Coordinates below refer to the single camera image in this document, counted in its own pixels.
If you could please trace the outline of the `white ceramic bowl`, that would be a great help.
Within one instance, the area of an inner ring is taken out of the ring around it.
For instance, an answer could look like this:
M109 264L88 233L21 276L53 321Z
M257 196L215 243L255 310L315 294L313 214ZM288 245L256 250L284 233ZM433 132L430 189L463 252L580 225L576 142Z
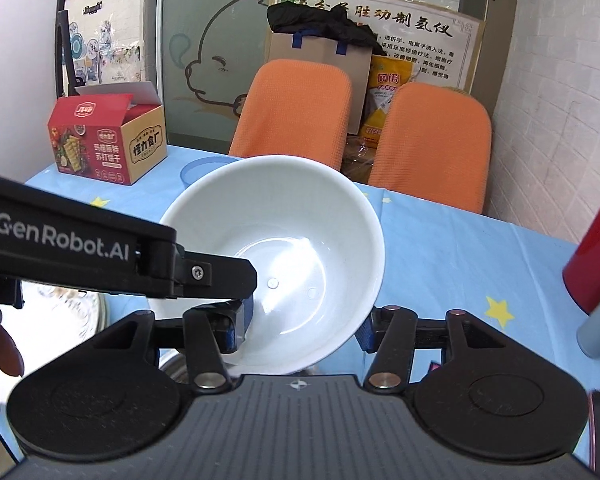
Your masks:
M270 155L212 170L161 223L190 252L247 259L258 274L252 319L230 374L288 375L348 343L378 297L385 241L365 194L335 169Z

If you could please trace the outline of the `blue plastic bowl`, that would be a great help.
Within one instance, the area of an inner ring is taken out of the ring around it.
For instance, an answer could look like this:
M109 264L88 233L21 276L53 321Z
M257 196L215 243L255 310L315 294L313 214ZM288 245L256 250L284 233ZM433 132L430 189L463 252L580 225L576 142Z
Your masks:
M207 156L188 162L180 172L180 178L184 188L188 188L200 178L211 171L222 168L232 162L236 162L236 157L227 155Z

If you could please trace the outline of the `stainless steel bowl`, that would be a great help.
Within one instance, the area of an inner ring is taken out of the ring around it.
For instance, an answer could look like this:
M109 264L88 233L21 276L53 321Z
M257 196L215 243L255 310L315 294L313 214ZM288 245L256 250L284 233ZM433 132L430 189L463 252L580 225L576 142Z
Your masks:
M186 356L182 352L173 349L161 352L159 368L174 382L178 382L179 384L188 383Z

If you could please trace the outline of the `blue cartoon tablecloth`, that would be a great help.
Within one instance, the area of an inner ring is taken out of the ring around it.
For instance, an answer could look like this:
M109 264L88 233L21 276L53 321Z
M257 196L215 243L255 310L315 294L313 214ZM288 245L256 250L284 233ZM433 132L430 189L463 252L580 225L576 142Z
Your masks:
M170 146L166 160L131 186L60 174L55 165L27 184L84 203L104 201L108 209L158 221L184 190L182 168L216 155ZM586 390L600 390L600 358L589 359L577 343L585 314L562 281L562 268L576 246L511 223L357 185L385 234L381 306L398 304L421 318L464 309L559 365ZM497 318L486 314L503 301L513 319L501 328Z

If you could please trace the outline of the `red cracker box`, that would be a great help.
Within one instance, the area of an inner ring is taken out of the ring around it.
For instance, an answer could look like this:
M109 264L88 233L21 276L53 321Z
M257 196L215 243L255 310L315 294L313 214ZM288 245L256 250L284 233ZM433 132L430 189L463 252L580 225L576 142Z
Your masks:
M166 158L164 111L150 81L80 87L47 123L62 174L131 185Z

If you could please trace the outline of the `right orange chair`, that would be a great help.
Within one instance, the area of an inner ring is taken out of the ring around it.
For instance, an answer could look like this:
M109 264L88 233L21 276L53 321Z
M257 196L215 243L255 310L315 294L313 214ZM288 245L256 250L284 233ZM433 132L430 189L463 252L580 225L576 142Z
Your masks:
M396 92L368 184L481 214L492 127L472 96L410 82Z

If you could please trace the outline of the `orange chair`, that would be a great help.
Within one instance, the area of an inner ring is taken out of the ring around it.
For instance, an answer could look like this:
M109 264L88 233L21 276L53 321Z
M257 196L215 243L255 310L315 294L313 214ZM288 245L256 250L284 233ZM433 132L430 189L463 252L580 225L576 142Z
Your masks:
M396 92L368 184L481 214L492 127L472 96L410 82Z
M338 67L283 58L268 62L249 88L230 154L299 156L338 170L351 99L350 78Z

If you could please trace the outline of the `left orange chair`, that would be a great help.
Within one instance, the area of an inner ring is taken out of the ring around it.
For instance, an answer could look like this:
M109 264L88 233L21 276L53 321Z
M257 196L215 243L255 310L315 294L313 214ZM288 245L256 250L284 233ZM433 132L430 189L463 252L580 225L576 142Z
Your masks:
M268 62L249 88L230 154L299 156L338 170L351 99L350 78L338 67L283 58Z

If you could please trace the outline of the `red thermos jug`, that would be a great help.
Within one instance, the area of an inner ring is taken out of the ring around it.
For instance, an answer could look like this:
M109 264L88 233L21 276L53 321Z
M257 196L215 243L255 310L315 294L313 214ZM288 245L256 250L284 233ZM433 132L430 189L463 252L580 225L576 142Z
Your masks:
M562 270L567 292L577 306L591 314L600 304L600 211Z

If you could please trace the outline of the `yellow snack bag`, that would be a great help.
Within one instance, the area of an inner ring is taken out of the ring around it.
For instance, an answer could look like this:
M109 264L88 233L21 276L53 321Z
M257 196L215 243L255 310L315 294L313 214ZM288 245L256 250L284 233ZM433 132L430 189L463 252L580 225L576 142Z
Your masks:
M411 61L372 56L363 120L358 130L358 136L369 148L376 148L396 90L412 79L413 70Z

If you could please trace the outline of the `brown paper bag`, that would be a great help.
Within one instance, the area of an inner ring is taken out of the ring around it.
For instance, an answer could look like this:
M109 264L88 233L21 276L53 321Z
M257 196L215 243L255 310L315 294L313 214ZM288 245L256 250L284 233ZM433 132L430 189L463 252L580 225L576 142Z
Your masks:
M305 35L303 32L273 32L268 59L273 61L278 58L323 63L343 70L352 84L348 133L352 136L358 134L370 76L371 48L355 47L336 40Z

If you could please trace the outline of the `black cloth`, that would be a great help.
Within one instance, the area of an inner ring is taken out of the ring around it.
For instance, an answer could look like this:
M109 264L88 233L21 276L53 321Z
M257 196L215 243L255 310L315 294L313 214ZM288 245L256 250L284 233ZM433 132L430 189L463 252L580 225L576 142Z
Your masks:
M373 55L386 55L377 35L366 24L348 18L343 4L330 10L289 1L268 7L268 24L276 34L299 34L322 37L361 48L371 48Z

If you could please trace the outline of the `wall poster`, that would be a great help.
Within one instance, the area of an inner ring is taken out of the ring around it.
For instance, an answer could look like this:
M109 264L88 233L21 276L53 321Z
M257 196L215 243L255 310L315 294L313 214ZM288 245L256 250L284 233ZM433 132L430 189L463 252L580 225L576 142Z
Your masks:
M468 92L483 35L483 20L460 13L460 0L275 0L330 10L368 26L389 58L412 62L415 79Z

